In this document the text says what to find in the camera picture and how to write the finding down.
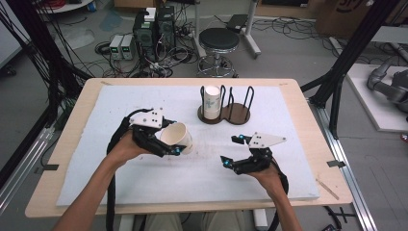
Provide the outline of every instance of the cup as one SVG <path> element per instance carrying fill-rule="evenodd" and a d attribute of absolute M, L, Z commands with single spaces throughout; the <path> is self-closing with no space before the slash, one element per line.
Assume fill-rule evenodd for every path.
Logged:
<path fill-rule="evenodd" d="M 193 150 L 192 137 L 184 123 L 176 122 L 168 125 L 163 129 L 160 141 L 167 145 L 178 144 L 186 146 L 181 152 L 182 154 L 189 154 Z"/>
<path fill-rule="evenodd" d="M 221 106 L 221 91 L 217 86 L 204 88 L 204 117 L 215 119 L 219 116 Z"/>

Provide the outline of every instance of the black stool seat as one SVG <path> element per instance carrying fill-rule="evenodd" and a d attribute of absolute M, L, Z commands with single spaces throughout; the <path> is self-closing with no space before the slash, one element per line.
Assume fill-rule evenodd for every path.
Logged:
<path fill-rule="evenodd" d="M 240 38 L 226 28 L 209 28 L 200 33 L 199 42 L 210 49 L 229 50 L 238 45 Z"/>

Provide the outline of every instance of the chair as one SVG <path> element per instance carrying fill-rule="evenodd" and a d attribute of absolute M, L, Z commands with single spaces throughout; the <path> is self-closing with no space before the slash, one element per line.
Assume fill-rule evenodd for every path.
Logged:
<path fill-rule="evenodd" d="M 210 55 L 198 61 L 198 73 L 212 77 L 225 77 L 235 75 L 232 62 L 220 54 L 234 51 L 238 47 L 240 38 L 226 28 L 209 28 L 202 31 L 198 38 L 200 46 Z"/>

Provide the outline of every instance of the pants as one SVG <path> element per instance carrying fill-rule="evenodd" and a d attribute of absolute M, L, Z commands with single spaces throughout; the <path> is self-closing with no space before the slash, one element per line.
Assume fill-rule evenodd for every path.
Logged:
<path fill-rule="evenodd" d="M 204 213 L 201 231 L 243 231 L 242 211 L 222 211 Z M 144 231 L 182 231 L 178 214 L 149 215 Z"/>

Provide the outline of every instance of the concrete floor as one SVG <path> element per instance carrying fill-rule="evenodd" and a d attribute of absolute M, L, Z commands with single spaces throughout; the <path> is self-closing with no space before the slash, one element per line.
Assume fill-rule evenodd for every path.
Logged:
<path fill-rule="evenodd" d="M 111 4 L 103 4 L 96 13 L 85 9 L 58 15 L 62 23 L 70 23 L 87 18 L 84 22 L 74 24 L 71 28 L 91 29 L 95 41 L 75 52 L 83 62 L 94 62 L 101 57 L 94 53 L 94 46 L 101 41 L 110 40 L 115 33 L 129 33 L 133 26 L 133 13 L 118 13 Z M 214 17 L 201 20 L 202 29 L 206 26 L 220 27 Z M 331 50 L 322 45 L 321 39 L 292 39 L 276 33 L 271 28 L 254 29 L 254 39 L 262 50 L 262 55 L 254 60 L 247 46 L 241 42 L 233 54 L 227 55 L 233 62 L 240 78 L 294 78 L 299 85 L 304 85 L 326 73 L 336 61 Z M 304 38 L 301 34 L 292 34 Z M 384 54 L 375 47 L 368 48 L 367 57 L 381 57 Z M 24 55 L 15 57 L 11 64 L 16 69 L 15 76 L 0 76 L 0 167 L 13 154 L 27 132 L 34 125 L 47 105 L 47 89 L 29 59 Z M 106 64 L 90 68 L 95 76 L 101 76 L 108 69 Z M 172 77 L 194 77 L 196 64 L 180 64 L 173 68 Z M 305 96 L 313 95 L 309 90 Z M 408 225 L 408 183 L 405 174 L 408 170 L 408 145 L 399 138 L 399 133 L 377 132 L 367 113 L 347 81 L 339 115 L 340 141 L 350 162 L 360 189 L 366 199 L 378 230 L 404 230 Z M 44 155 L 46 162 L 52 148 Z M 37 185 L 40 174 L 33 168 L 21 185 L 12 202 L 0 217 L 1 230 L 49 230 L 56 218 L 26 218 L 24 215 L 28 201 Z M 342 206 L 345 213 L 354 214 L 352 205 Z M 336 213 L 339 207 L 332 207 Z M 322 207 L 295 208 L 304 230 L 322 230 L 333 223 Z M 183 225 L 184 230 L 197 230 L 200 214 L 193 214 Z M 273 211 L 268 210 L 268 221 L 271 222 Z M 361 230 L 357 218 L 347 218 L 343 230 Z M 249 211 L 245 212 L 246 230 L 255 230 Z M 104 229 L 104 217 L 95 219 L 92 230 Z"/>

